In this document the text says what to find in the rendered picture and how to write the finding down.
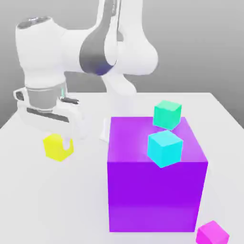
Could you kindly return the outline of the small cyan cube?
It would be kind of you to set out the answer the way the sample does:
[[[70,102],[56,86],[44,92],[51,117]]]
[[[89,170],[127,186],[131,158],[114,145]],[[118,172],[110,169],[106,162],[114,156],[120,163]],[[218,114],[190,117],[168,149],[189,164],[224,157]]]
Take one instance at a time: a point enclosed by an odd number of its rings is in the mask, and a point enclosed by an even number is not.
[[[147,156],[160,168],[181,161],[183,140],[169,130],[148,136]]]

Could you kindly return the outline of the small magenta cube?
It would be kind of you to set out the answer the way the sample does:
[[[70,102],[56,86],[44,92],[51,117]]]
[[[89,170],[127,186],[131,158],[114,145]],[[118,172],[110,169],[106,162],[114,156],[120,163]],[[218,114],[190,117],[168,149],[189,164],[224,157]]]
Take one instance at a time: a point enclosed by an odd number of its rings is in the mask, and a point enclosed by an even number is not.
[[[216,221],[211,221],[198,228],[195,241],[197,244],[227,244],[229,236]]]

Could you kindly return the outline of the large purple box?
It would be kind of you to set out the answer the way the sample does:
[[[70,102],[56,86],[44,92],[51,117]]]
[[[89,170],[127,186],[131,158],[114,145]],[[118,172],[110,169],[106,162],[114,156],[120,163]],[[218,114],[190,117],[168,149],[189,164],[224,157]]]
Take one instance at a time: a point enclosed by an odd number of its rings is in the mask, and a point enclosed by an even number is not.
[[[188,121],[181,161],[160,168],[147,156],[152,117],[112,117],[107,175],[111,232],[194,232],[208,161]]]

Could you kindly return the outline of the small green cube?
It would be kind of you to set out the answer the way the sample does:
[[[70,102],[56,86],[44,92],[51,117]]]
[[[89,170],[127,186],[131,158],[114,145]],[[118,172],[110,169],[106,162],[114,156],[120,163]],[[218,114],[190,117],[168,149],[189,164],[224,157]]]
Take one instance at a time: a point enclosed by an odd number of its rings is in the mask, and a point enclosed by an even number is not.
[[[154,107],[153,125],[173,130],[180,123],[181,110],[181,104],[162,100]]]

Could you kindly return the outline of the small yellow cube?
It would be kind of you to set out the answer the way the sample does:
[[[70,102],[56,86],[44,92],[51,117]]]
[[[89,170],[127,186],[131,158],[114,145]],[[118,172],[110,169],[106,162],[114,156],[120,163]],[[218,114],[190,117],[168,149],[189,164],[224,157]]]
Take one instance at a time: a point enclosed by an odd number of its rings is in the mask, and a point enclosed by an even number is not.
[[[73,140],[70,141],[70,148],[64,150],[62,146],[62,136],[60,134],[52,133],[43,139],[45,154],[47,157],[62,162],[67,157],[73,154]]]

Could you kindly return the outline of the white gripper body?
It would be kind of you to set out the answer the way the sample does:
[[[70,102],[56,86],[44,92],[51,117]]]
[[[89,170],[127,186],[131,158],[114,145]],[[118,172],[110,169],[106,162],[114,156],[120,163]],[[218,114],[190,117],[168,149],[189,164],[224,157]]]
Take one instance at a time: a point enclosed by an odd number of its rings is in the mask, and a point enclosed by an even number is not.
[[[85,120],[75,105],[57,102],[47,113],[28,107],[25,102],[17,102],[17,106],[17,112],[26,125],[75,140],[85,138]]]

